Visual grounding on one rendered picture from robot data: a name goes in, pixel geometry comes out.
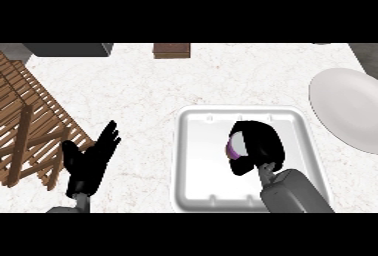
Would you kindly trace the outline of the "purple-rimmed can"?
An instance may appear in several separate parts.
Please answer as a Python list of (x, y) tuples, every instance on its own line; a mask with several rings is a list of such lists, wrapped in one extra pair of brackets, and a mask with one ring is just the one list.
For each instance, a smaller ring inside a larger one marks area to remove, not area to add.
[(225, 144), (225, 154), (231, 160), (248, 155), (242, 132), (231, 134)]

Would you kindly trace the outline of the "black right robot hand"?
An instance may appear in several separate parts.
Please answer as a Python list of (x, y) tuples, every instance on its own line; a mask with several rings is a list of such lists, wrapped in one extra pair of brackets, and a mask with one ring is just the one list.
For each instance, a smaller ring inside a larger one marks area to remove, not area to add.
[(279, 171), (284, 161), (284, 150), (273, 127), (258, 121), (237, 121), (228, 138), (236, 132), (242, 132), (248, 155), (236, 160), (228, 158), (233, 174), (242, 176), (253, 168), (270, 163), (274, 164), (273, 172)]

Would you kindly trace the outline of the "wooden slatted rack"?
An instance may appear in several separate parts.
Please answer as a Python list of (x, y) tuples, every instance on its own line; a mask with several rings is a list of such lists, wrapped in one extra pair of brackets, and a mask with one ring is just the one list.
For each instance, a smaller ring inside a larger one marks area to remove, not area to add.
[(63, 169), (60, 144), (84, 151), (94, 141), (36, 81), (23, 63), (0, 51), (0, 184), (13, 187), (35, 174), (48, 190)]

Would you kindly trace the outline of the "white tray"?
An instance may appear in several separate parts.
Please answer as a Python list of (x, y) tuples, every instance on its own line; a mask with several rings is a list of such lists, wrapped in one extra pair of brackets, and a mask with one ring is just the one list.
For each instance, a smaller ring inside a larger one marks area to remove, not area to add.
[(307, 176), (326, 200), (332, 199), (326, 174), (313, 147), (310, 127), (290, 106), (190, 105), (175, 119), (171, 205), (177, 212), (262, 212), (261, 183), (255, 171), (237, 176), (225, 157), (233, 124), (255, 120), (279, 135), (283, 167)]

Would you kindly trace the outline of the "grey object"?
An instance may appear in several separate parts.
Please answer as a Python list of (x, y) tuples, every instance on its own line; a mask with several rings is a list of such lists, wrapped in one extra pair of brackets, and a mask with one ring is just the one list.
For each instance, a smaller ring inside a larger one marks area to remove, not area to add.
[(378, 43), (348, 44), (363, 70), (378, 80)]

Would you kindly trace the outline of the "brown wooden box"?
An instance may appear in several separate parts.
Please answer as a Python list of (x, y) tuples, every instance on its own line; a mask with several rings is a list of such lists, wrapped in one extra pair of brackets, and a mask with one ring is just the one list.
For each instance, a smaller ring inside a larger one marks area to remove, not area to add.
[(188, 58), (190, 44), (188, 43), (155, 43), (152, 53), (156, 59)]

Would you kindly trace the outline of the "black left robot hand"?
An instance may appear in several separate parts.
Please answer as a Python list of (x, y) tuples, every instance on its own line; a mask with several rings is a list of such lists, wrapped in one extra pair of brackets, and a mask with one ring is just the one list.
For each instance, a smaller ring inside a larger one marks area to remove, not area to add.
[(84, 152), (70, 140), (61, 143), (63, 167), (69, 172), (66, 188), (69, 198), (79, 193), (87, 196), (94, 195), (119, 141), (116, 123), (110, 120), (94, 145)]

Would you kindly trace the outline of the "dark grey appliance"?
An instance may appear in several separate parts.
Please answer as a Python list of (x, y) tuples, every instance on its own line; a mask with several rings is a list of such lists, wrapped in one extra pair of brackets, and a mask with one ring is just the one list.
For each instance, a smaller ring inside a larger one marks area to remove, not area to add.
[(107, 57), (112, 43), (25, 43), (36, 57)]

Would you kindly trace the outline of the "white plate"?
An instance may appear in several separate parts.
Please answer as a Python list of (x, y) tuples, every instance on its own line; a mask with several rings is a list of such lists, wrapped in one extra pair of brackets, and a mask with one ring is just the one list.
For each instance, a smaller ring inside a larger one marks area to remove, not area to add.
[(378, 155), (378, 80), (352, 69), (330, 68), (310, 81), (308, 100), (332, 135)]

